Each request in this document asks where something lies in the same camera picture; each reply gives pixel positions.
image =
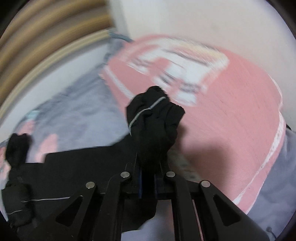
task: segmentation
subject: black metal bracket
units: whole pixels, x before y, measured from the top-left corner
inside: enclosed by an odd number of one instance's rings
[[[116,174],[104,194],[95,191],[95,183],[88,182],[41,223],[27,241],[121,240],[124,200],[138,198],[143,192],[141,185],[132,185],[133,179],[126,171]],[[176,241],[269,240],[256,223],[209,181],[193,183],[172,171],[163,173],[163,169],[161,175],[154,176],[154,181],[155,192],[146,195],[171,200]]]

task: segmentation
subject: pink blanket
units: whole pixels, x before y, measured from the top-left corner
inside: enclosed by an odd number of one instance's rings
[[[162,87],[186,111],[170,161],[248,213],[286,128],[280,89],[264,70],[228,50],[159,35],[127,44],[102,76],[123,112],[135,95]]]

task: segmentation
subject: white wall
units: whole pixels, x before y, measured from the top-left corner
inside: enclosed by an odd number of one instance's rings
[[[80,76],[103,62],[108,50],[107,41],[93,44],[58,62],[40,76],[0,126],[0,142],[9,138],[14,127],[30,110],[71,85]]]
[[[131,38],[163,33],[229,49],[265,69],[280,86],[286,122],[296,130],[296,40],[265,0],[119,1]]]

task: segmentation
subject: metal pin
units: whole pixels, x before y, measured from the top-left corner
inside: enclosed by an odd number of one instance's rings
[[[122,172],[121,174],[120,174],[120,176],[121,177],[123,177],[123,178],[127,178],[127,177],[129,177],[129,172]]]
[[[209,186],[211,186],[211,183],[209,181],[205,180],[205,181],[202,181],[201,185],[205,188],[208,188]]]
[[[176,174],[174,172],[171,172],[171,171],[169,171],[169,172],[166,173],[166,176],[167,177],[174,177],[175,175]]]
[[[88,182],[87,184],[85,184],[85,186],[86,186],[88,189],[93,188],[94,185],[95,185],[94,182]]]

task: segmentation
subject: black fabric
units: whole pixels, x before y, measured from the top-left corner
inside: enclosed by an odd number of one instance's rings
[[[166,158],[168,149],[175,142],[176,128],[184,110],[171,103],[157,86],[136,96],[127,107],[127,119],[130,123],[139,111],[150,107],[161,97],[165,98],[151,110],[141,113],[134,122],[132,136],[128,134],[112,146],[50,153],[46,155],[43,164],[25,163],[30,138],[27,135],[13,134],[6,154],[12,169],[2,195],[8,213],[22,210],[14,213],[19,215],[9,215],[9,222],[18,227],[18,236],[25,239],[34,227],[64,201],[59,198],[70,197],[89,181],[97,184],[99,193],[105,193],[109,179],[124,171],[127,163],[134,163],[137,156],[140,157],[144,170],[142,176],[148,170],[148,176],[153,180],[155,165]],[[153,197],[128,200],[125,205],[123,232],[138,229],[152,218],[156,212],[157,200]]]
[[[11,135],[5,152],[5,158],[11,168],[19,167],[26,162],[29,146],[30,137],[27,134],[18,136],[14,133]]]
[[[5,152],[5,157],[11,166],[9,181],[2,190],[2,200],[12,228],[30,223],[33,209],[30,201],[30,186],[23,183],[21,178],[22,166],[27,157],[31,139],[27,134],[18,136],[12,134]],[[38,164],[25,165],[32,167]]]
[[[128,124],[144,109],[131,126],[131,136],[136,144],[140,164],[145,171],[155,173],[159,161],[166,159],[168,150],[177,138],[178,124],[185,114],[184,109],[170,102],[169,97],[159,86],[150,87],[137,95],[126,108]]]

